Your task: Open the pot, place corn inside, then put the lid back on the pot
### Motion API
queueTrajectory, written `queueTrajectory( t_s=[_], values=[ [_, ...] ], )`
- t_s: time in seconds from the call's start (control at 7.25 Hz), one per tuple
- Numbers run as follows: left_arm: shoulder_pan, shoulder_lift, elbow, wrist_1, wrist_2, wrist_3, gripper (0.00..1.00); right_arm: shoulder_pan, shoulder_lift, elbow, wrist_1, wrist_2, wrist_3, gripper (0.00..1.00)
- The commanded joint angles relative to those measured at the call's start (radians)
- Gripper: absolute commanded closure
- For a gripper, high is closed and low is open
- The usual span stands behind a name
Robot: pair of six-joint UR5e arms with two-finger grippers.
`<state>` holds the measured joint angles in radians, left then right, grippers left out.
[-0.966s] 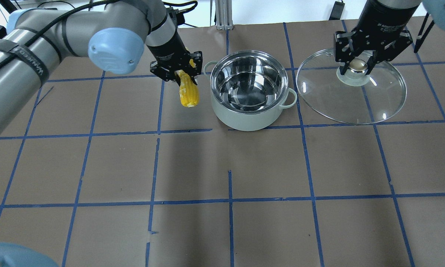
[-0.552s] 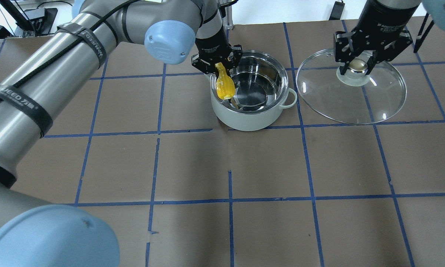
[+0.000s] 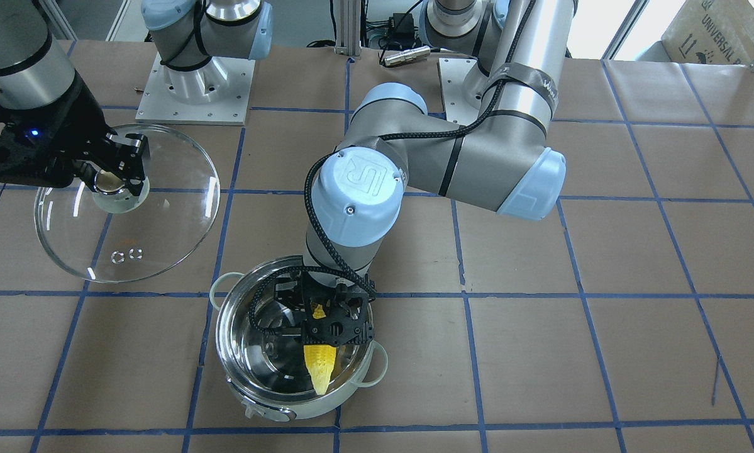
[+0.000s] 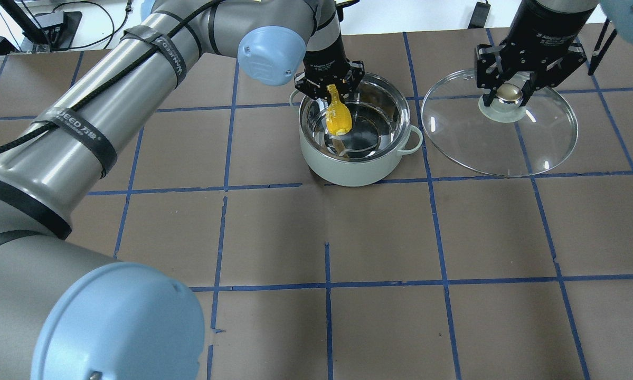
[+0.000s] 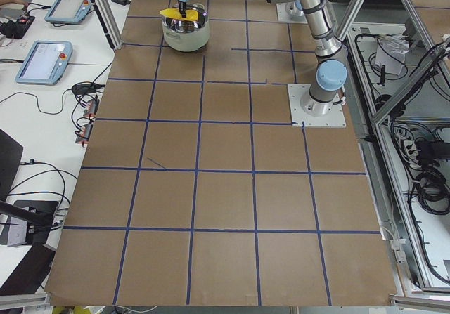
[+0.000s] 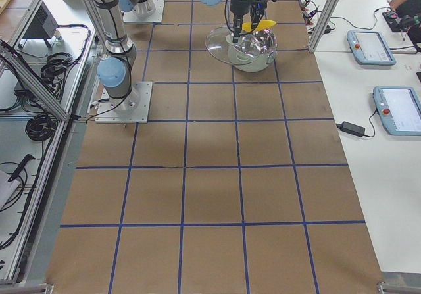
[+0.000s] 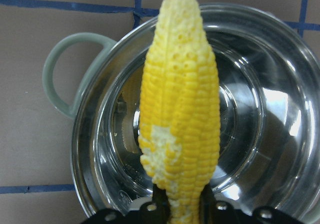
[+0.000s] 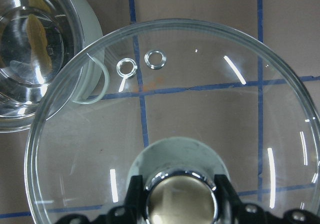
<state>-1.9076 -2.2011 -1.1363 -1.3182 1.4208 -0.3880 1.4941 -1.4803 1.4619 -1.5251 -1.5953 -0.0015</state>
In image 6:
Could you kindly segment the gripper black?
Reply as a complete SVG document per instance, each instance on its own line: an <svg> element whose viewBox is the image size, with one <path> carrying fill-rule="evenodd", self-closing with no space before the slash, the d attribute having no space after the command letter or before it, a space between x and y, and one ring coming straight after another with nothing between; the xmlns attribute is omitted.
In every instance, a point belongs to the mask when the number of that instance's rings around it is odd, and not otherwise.
<svg viewBox="0 0 421 294"><path fill-rule="evenodd" d="M233 18L233 43L237 43L242 33L243 16L246 15L251 6L252 0L230 0L230 12ZM260 14L251 14L251 31L255 30L260 22Z"/></svg>
<svg viewBox="0 0 421 294"><path fill-rule="evenodd" d="M264 15L267 8L267 0L251 0L251 15Z"/></svg>

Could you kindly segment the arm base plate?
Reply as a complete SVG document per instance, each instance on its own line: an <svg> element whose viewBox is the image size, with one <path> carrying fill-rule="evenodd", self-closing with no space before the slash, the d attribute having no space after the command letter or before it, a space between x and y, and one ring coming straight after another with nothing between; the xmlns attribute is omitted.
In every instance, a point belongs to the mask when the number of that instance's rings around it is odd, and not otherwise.
<svg viewBox="0 0 421 294"><path fill-rule="evenodd" d="M165 0L147 0L138 3L131 11L123 14L125 24L160 24Z"/></svg>
<svg viewBox="0 0 421 294"><path fill-rule="evenodd" d="M118 100L109 99L105 88L102 90L102 98L107 99L100 103L97 116L94 118L98 124L131 124L148 122L153 83L135 82L132 84L132 92L122 104Z"/></svg>

